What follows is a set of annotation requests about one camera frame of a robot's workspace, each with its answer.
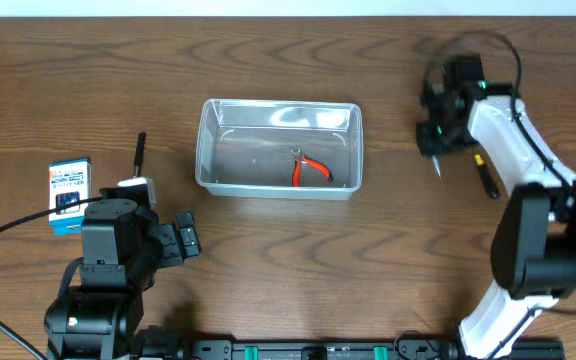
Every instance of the pliers handle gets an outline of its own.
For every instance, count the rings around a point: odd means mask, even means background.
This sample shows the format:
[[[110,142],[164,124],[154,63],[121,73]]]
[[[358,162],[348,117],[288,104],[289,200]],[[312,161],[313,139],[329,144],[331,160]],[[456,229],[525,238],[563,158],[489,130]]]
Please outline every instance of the pliers handle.
[[[332,181],[332,172],[330,172],[330,170],[326,167],[326,165],[302,154],[300,148],[290,149],[290,152],[295,156],[295,171],[292,174],[292,186],[299,187],[299,176],[301,175],[302,161],[308,164],[309,166],[317,169],[320,173],[324,174],[324,176],[326,177],[326,179],[328,179],[328,181]]]

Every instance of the pliers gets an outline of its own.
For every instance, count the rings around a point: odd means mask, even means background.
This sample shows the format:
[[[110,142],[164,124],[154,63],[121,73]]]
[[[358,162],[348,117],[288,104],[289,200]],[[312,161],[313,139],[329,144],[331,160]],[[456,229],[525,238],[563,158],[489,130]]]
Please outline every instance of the pliers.
[[[332,173],[326,167],[326,165],[315,161],[306,155],[301,153],[301,149],[297,146],[290,149],[290,152],[295,157],[295,171],[292,174],[292,186],[299,187],[299,175],[301,174],[301,162],[305,162],[306,164],[312,166],[313,168],[319,170],[328,181],[332,181]]]

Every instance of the black wire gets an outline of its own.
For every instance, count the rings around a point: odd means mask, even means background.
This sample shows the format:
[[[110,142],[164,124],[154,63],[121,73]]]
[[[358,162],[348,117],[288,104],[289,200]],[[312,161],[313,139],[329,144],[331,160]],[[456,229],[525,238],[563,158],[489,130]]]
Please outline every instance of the black wire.
[[[57,293],[58,298],[62,298],[68,295],[70,292],[70,283],[72,282],[73,276],[77,272],[77,269],[84,263],[84,258],[76,258],[71,261],[66,270],[64,270],[64,275],[61,277],[61,284],[59,285],[59,292]]]
[[[406,330],[406,331],[402,332],[401,334],[397,335],[397,337],[395,338],[395,351],[397,352],[397,355],[399,355],[399,357],[401,357],[404,360],[410,360],[408,357],[406,357],[404,354],[402,354],[401,350],[399,349],[399,339],[403,335],[406,335],[406,334],[415,334],[415,335],[418,335],[423,340],[425,340],[426,343],[428,344],[428,346],[430,347],[430,349],[432,351],[434,351],[435,353],[437,353],[437,356],[435,358],[439,358],[440,354],[439,354],[439,351],[437,350],[437,348],[435,348],[432,345],[432,343],[430,343],[430,340],[428,340],[428,338],[424,334],[420,333],[417,330]]]
[[[85,199],[85,200],[77,201],[74,203],[66,204],[63,206],[59,206],[59,207],[56,207],[56,208],[53,208],[50,210],[38,212],[36,214],[26,216],[26,217],[23,217],[21,219],[9,222],[6,225],[0,226],[0,233],[4,232],[10,228],[13,228],[17,225],[21,225],[23,223],[27,223],[29,221],[39,219],[39,218],[44,217],[46,215],[49,215],[51,213],[61,211],[64,209],[68,209],[68,208],[73,207],[73,206],[78,206],[81,204],[86,204],[86,203],[95,202],[95,201],[99,201],[99,200],[101,200],[100,197],[90,198],[90,199]],[[37,359],[41,359],[41,360],[46,359],[47,360],[47,358],[39,350],[37,350],[34,346],[32,346],[32,344],[30,344],[21,335],[17,334],[14,330],[12,330],[10,327],[8,327],[6,324],[4,324],[1,320],[0,320],[0,330],[3,331],[4,334],[8,335],[11,339],[15,340],[19,345],[21,345],[24,349],[26,349],[29,353],[31,353]]]
[[[517,65],[517,78],[515,80],[515,86],[512,88],[512,94],[510,96],[510,110],[511,110],[512,119],[513,119],[514,123],[517,125],[517,128],[521,132],[522,136],[526,139],[526,141],[528,142],[530,147],[537,154],[537,156],[539,157],[539,159],[543,163],[544,167],[546,169],[548,169],[561,182],[561,186],[564,188],[564,190],[566,190],[570,193],[570,195],[573,197],[573,199],[575,200],[575,203],[576,203],[576,191],[574,191],[574,189],[572,189],[572,186],[568,183],[568,181],[566,181],[566,179],[555,169],[555,167],[553,166],[553,160],[554,159],[548,159],[546,157],[546,155],[541,151],[539,146],[537,146],[535,141],[530,137],[530,134],[528,134],[528,131],[526,131],[526,128],[524,127],[523,123],[521,122],[521,114],[519,114],[517,111],[517,98],[519,97],[519,86],[521,84],[521,76],[522,76],[521,57],[519,56],[519,52],[517,51],[515,46],[512,44],[512,42],[507,37],[505,37],[504,35],[499,34],[499,33],[495,33],[495,32],[478,31],[478,32],[463,33],[461,36],[458,36],[458,37],[455,37],[455,38],[449,40],[442,47],[440,47],[439,50],[435,53],[436,58],[438,58],[439,55],[441,53],[445,52],[450,46],[453,46],[453,45],[457,44],[458,42],[460,42],[464,37],[472,36],[472,35],[475,35],[475,36],[483,35],[485,37],[490,37],[490,38],[499,40],[504,45],[506,45],[506,47],[508,47],[508,49],[512,52],[512,54],[515,58],[516,65]],[[431,64],[426,69],[426,73],[424,74],[424,80],[423,80],[423,87],[424,87],[423,91],[430,89],[429,78],[430,78],[432,71],[434,70],[434,68],[437,66],[438,63],[439,63],[438,59],[435,59],[433,62],[431,62]],[[526,322],[528,320],[530,320],[532,317],[534,317],[538,311],[545,311],[545,312],[558,313],[558,314],[564,314],[564,315],[576,315],[576,309],[555,309],[555,308],[544,308],[544,307],[540,307],[540,306],[535,306],[533,308],[530,308],[526,312],[526,315],[524,315],[524,317],[521,319],[521,321],[519,321],[517,326],[515,326],[513,328],[513,330],[510,332],[510,334],[503,341],[501,341],[499,343],[499,345],[497,345],[495,350],[493,350],[493,352],[491,352],[490,355],[488,355],[488,357],[486,357],[486,359],[494,358],[495,355],[497,355],[497,353],[504,346],[506,346],[506,344],[510,340],[512,340],[512,338],[515,337],[515,335],[517,335],[517,333],[526,324]]]

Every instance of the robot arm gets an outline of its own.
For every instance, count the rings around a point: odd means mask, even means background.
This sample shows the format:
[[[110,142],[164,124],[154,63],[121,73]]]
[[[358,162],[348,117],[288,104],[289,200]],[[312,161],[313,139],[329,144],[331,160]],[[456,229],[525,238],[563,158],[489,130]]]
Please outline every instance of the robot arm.
[[[468,118],[468,132],[490,156],[509,195],[519,184],[560,187],[561,181],[544,168],[541,159],[512,121],[509,104],[509,95],[488,96],[475,101]],[[517,111],[525,111],[521,99],[517,100]],[[525,113],[519,121],[546,157],[552,159],[555,169],[572,185],[576,174],[559,161]]]
[[[422,155],[438,156],[481,145],[510,195],[491,248],[494,280],[475,311],[459,325],[465,355],[506,356],[515,340],[544,310],[576,289],[576,174],[539,136],[516,101],[511,85],[489,85],[478,56],[455,58],[444,66],[444,86],[424,89],[430,121],[417,126]],[[537,148],[568,183],[548,170],[515,121],[521,121]],[[549,222],[565,223],[549,234]]]
[[[145,140],[146,134],[139,134],[133,178],[101,189],[102,200],[86,208],[83,258],[64,273],[44,318],[50,358],[189,358],[187,344],[174,333],[151,329],[134,336],[143,316],[143,292],[154,285],[156,271],[201,253],[191,213],[160,224],[152,210],[154,182],[141,177]],[[69,287],[77,267],[81,286]]]

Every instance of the screwdriver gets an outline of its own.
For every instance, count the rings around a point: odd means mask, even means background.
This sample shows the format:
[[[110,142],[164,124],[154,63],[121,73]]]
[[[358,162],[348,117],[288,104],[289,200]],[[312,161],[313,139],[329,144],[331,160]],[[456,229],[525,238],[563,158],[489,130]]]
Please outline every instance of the screwdriver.
[[[441,179],[441,167],[439,167],[439,159],[437,159],[437,156],[432,156],[430,160],[432,161],[432,165],[435,167],[437,175]]]
[[[475,154],[475,162],[477,163],[477,172],[479,173],[482,184],[484,184],[486,193],[491,199],[499,199],[501,196],[499,194],[499,189],[497,189],[497,185],[495,185],[495,181],[492,179],[492,176],[490,176],[490,172],[488,171],[488,166],[486,166],[486,162],[480,154]]]

